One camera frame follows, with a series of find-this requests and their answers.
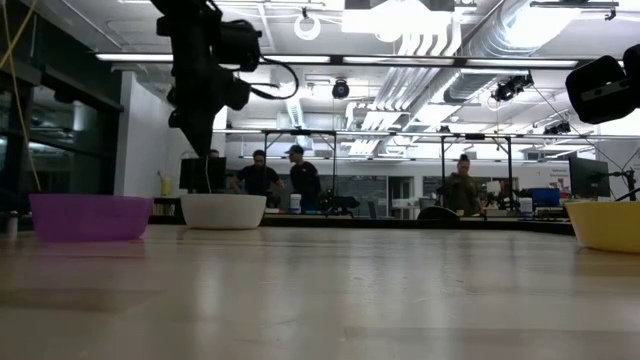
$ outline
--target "yellow rope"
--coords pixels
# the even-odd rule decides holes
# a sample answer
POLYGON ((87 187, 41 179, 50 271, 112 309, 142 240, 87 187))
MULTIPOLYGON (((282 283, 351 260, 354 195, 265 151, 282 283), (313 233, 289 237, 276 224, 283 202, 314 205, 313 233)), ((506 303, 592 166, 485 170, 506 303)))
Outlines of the yellow rope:
POLYGON ((27 15, 27 17, 25 18, 24 22, 22 23, 22 25, 20 26, 20 29, 18 30, 18 33, 16 34, 16 37, 13 39, 13 41, 11 41, 11 35, 9 34, 9 18, 7 15, 7 2, 6 0, 4 1, 3 5, 2 5, 2 15, 4 17, 4 31, 7 37, 7 44, 9 44, 9 48, 7 49, 7 53, 4 55, 4 57, 2 58, 2 61, 0 61, 0 68, 2 68, 4 66, 4 63, 7 59, 9 59, 9 66, 11 68, 11 78, 13 79, 13 91, 14 91, 14 96, 16 97, 16 106, 18 107, 18 117, 20 118, 20 125, 22 125, 22 135, 23 135, 23 139, 24 139, 24 148, 25 151, 27 152, 27 157, 29 158, 29 163, 31 164, 31 171, 33 172, 33 177, 36 180, 36 188, 38 189, 38 192, 42 191, 42 188, 40 187, 40 179, 38 178, 38 173, 36 172, 36 167, 35 167, 35 163, 33 161, 33 156, 31 155, 31 152, 29 151, 29 136, 27 133, 27 126, 25 124, 24 121, 24 114, 22 113, 22 105, 20 104, 20 98, 19 98, 19 89, 18 89, 18 78, 16 77, 16 69, 15 66, 13 64, 13 48, 15 47, 15 45, 18 43, 18 41, 20 40, 20 36, 22 35, 22 31, 25 28, 25 25, 29 22, 29 19, 31 18, 31 15, 33 14, 33 10, 36 7, 38 0, 34 0, 33 4, 31 4, 31 8, 29 10, 29 14, 27 15))

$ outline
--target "computer monitor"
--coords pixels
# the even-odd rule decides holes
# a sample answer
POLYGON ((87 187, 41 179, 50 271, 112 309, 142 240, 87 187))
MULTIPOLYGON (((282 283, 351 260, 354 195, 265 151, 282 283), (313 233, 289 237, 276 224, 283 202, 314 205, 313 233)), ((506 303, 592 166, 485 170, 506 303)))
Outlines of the computer monitor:
POLYGON ((211 187, 211 191, 219 192, 226 188, 226 168, 226 158, 183 159, 180 166, 180 189, 189 190, 189 193, 207 194, 211 187))
POLYGON ((582 197, 611 196, 609 165, 604 161, 569 158, 571 193, 582 197))

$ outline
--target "table surface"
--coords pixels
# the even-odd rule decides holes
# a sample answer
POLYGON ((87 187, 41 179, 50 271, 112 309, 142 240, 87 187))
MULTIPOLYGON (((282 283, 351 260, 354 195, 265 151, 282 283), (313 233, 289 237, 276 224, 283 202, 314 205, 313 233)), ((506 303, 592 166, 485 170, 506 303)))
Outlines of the table surface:
POLYGON ((0 359, 637 359, 640 257, 508 231, 0 240, 0 359))

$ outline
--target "black t-shirt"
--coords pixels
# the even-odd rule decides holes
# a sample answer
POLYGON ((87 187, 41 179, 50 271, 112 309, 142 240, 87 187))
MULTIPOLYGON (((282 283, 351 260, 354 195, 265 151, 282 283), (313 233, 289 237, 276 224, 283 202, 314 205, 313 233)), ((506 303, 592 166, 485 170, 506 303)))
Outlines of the black t-shirt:
POLYGON ((268 166, 250 165, 238 171, 238 180, 244 181, 244 188, 250 195, 266 195, 272 182, 280 177, 268 166))
POLYGON ((289 173, 293 190, 301 195, 316 195, 320 193, 320 176, 313 164, 303 162, 294 165, 289 173))

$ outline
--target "bowl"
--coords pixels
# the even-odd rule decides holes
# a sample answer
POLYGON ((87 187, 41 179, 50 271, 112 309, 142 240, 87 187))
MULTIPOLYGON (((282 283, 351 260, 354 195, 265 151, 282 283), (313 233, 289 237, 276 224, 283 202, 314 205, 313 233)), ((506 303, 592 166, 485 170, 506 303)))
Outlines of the bowl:
POLYGON ((589 248, 640 253, 640 202, 566 203, 578 241, 589 248))
POLYGON ((180 198, 187 226, 194 229, 249 230, 260 225, 266 196, 188 194, 180 198))
POLYGON ((140 238, 153 200, 127 196, 31 194, 33 226, 43 241, 129 241, 140 238))

